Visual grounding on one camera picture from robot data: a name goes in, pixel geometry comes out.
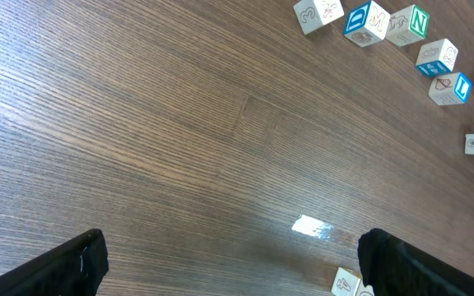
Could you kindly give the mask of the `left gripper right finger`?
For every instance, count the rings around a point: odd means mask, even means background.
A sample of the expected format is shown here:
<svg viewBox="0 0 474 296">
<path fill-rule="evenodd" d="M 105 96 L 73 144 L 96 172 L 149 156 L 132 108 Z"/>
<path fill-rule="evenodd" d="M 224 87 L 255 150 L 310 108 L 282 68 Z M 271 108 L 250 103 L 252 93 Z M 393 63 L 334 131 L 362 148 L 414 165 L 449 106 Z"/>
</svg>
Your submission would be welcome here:
<svg viewBox="0 0 474 296">
<path fill-rule="evenodd" d="M 362 234 L 357 253 L 376 296 L 474 296 L 474 277 L 382 229 Z"/>
</svg>

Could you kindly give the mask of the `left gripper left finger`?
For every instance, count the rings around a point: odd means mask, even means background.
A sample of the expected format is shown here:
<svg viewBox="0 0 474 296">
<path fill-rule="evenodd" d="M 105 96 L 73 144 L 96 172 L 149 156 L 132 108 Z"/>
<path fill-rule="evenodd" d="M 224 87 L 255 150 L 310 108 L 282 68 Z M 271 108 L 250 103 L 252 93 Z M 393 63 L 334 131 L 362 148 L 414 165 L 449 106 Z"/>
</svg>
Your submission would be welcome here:
<svg viewBox="0 0 474 296">
<path fill-rule="evenodd" d="M 95 296 L 108 271 L 105 236 L 90 229 L 0 275 L 0 295 Z"/>
</svg>

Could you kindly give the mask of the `wooden block blue side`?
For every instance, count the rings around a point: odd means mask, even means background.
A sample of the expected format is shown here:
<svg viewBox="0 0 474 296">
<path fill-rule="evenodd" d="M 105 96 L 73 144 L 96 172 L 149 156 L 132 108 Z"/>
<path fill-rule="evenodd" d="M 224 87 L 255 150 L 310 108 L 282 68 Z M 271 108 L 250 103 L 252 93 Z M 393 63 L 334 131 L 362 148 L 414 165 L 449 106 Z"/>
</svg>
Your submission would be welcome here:
<svg viewBox="0 0 474 296">
<path fill-rule="evenodd" d="M 356 296 L 361 278 L 350 270 L 339 267 L 332 283 L 331 292 L 334 296 Z"/>
</svg>

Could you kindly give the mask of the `red E letter block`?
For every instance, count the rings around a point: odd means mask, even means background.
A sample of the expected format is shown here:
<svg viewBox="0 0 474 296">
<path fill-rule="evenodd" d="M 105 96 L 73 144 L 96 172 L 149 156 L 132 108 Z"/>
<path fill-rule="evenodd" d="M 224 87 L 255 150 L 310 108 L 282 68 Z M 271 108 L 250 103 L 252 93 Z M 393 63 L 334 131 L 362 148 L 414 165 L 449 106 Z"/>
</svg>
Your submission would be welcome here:
<svg viewBox="0 0 474 296">
<path fill-rule="evenodd" d="M 370 285 L 364 286 L 363 284 L 360 284 L 356 290 L 355 296 L 374 296 L 373 287 Z"/>
</svg>

